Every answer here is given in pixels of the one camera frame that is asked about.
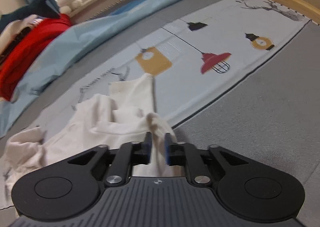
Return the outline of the white small shirt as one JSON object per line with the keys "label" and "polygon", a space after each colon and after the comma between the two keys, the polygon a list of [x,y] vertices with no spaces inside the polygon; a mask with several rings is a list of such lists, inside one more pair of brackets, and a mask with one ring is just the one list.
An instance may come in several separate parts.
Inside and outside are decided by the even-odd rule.
{"label": "white small shirt", "polygon": [[98,145],[120,148],[127,142],[144,140],[152,133],[148,165],[133,167],[139,177],[178,177],[184,172],[165,161],[164,136],[171,127],[154,111],[153,76],[144,74],[132,81],[113,82],[109,94],[95,94],[76,106],[62,131],[42,142],[41,127],[13,135],[5,146],[5,187],[12,189],[22,176]]}

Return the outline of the cream folded clothes stack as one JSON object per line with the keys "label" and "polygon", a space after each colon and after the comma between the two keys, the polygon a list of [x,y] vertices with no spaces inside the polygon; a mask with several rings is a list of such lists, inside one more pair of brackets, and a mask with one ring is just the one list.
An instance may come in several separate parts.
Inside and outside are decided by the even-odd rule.
{"label": "cream folded clothes stack", "polygon": [[1,33],[1,56],[10,52],[21,40],[43,21],[36,15],[8,24]]}

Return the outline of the printed grey bed sheet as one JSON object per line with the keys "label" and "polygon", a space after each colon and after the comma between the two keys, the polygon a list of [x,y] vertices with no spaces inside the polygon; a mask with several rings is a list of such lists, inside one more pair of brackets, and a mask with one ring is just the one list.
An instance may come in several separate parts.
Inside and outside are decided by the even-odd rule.
{"label": "printed grey bed sheet", "polygon": [[[5,187],[4,151],[42,142],[113,82],[153,76],[183,176],[134,176],[98,145]],[[69,67],[1,137],[1,226],[319,226],[319,25],[272,0],[181,0]]]}

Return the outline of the light blue quilt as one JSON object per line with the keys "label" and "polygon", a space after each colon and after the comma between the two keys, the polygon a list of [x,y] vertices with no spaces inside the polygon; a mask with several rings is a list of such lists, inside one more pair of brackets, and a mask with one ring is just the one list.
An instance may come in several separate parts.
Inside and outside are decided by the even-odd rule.
{"label": "light blue quilt", "polygon": [[1,137],[52,81],[74,63],[131,25],[181,0],[133,0],[109,15],[70,27],[54,39],[13,86],[15,102],[1,104]]}

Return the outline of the red blanket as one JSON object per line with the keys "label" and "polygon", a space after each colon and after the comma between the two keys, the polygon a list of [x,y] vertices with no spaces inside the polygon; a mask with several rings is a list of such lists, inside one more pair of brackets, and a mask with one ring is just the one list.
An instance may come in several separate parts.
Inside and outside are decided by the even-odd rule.
{"label": "red blanket", "polygon": [[40,53],[72,26],[71,19],[61,14],[57,19],[44,19],[9,53],[1,66],[1,98],[10,101],[14,90]]}

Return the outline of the white plush toy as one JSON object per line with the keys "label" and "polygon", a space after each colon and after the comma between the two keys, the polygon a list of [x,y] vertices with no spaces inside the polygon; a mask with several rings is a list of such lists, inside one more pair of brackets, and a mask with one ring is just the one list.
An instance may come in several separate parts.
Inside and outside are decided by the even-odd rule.
{"label": "white plush toy", "polygon": [[60,13],[70,14],[83,5],[82,0],[56,0]]}

